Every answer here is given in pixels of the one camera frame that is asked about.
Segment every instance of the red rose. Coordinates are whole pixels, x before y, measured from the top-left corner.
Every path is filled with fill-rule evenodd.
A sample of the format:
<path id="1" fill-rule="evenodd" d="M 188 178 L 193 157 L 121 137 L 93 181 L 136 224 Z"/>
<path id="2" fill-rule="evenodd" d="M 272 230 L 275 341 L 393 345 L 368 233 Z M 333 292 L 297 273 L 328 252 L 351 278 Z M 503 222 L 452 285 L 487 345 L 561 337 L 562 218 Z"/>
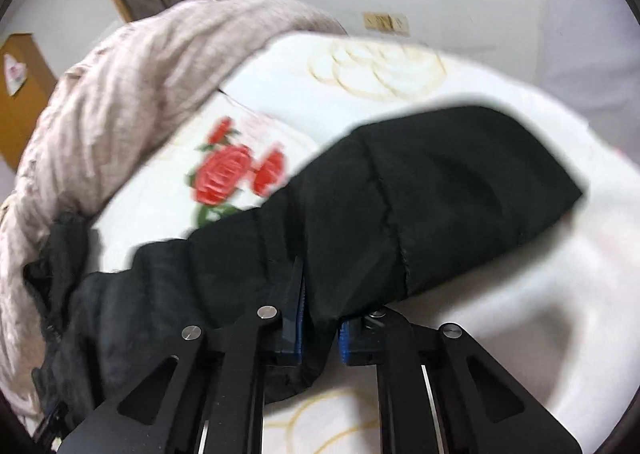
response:
<path id="1" fill-rule="evenodd" d="M 219 124 L 216 126 L 216 128 L 209 133 L 209 137 L 207 138 L 207 143 L 209 145 L 217 144 L 229 132 L 229 129 L 231 129 L 232 123 L 233 123 L 233 120 L 228 116 L 225 116 L 224 118 L 222 118 Z"/>
<path id="2" fill-rule="evenodd" d="M 195 198 L 203 205 L 222 203 L 251 168 L 251 149 L 227 145 L 209 155 L 196 173 Z"/>
<path id="3" fill-rule="evenodd" d="M 279 149 L 273 149 L 262 162 L 254 177 L 254 194 L 264 197 L 271 187 L 277 186 L 284 178 L 284 154 Z"/>

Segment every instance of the bed sheet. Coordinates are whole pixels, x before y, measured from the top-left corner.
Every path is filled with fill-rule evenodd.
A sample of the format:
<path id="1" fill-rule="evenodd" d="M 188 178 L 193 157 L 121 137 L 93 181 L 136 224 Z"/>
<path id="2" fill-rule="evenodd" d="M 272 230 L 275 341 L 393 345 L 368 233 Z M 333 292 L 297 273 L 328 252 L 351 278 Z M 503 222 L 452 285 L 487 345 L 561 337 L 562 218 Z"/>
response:
<path id="1" fill-rule="evenodd" d="M 585 454 L 609 435 L 640 385 L 640 174 L 558 101 L 488 68 L 423 47 L 292 34 L 247 61 L 114 197 L 95 222 L 92 267 L 129 265 L 151 240 L 197 223 L 185 176 L 221 119 L 270 124 L 261 153 L 280 142 L 287 174 L 371 120 L 460 102 L 488 102 L 519 120 L 586 195 L 535 242 L 394 307 L 412 322 L 458 322 L 567 429 Z M 232 138 L 244 138 L 232 135 Z M 241 193 L 237 205 L 260 203 Z M 377 453 L 374 368 L 335 353 L 311 390 L 267 407 L 270 453 Z"/>

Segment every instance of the wall socket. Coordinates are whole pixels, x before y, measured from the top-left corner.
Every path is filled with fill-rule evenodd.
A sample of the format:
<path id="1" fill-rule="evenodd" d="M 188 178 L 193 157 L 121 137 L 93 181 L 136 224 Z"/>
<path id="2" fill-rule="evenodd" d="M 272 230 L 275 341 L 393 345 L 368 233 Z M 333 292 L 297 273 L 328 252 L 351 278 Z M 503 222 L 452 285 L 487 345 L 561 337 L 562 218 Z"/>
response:
<path id="1" fill-rule="evenodd" d="M 364 27 L 367 30 L 383 33 L 409 35 L 409 21 L 402 14 L 386 14 L 384 12 L 364 12 Z"/>

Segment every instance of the beige blanket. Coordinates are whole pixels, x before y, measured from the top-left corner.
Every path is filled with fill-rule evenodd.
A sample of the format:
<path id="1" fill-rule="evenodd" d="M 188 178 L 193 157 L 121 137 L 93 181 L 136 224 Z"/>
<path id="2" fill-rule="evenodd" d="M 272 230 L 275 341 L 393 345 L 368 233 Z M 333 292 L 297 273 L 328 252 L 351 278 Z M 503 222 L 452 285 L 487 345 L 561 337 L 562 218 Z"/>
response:
<path id="1" fill-rule="evenodd" d="M 22 283 L 61 211 L 96 214 L 248 56 L 291 30 L 344 33 L 294 0 L 191 0 L 124 26 L 60 79 L 0 211 L 0 389 L 40 417 L 40 319 Z"/>

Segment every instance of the black puffer jacket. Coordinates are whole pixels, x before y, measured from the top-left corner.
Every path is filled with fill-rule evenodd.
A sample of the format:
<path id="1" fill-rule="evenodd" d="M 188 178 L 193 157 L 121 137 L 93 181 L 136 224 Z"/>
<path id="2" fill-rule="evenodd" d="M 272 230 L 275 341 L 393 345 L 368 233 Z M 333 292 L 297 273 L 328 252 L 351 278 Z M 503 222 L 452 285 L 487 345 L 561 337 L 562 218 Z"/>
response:
<path id="1" fill-rule="evenodd" d="M 462 106 L 360 127 L 261 208 L 146 244 L 117 274 L 79 281 L 86 230 L 68 216 L 25 270 L 47 339 L 43 407 L 62 400 L 79 423 L 185 325 L 228 325 L 265 293 L 277 306 L 300 256 L 313 343 L 267 379 L 268 400 L 288 397 L 321 373 L 340 319 L 526 243 L 579 197 L 516 121 Z"/>

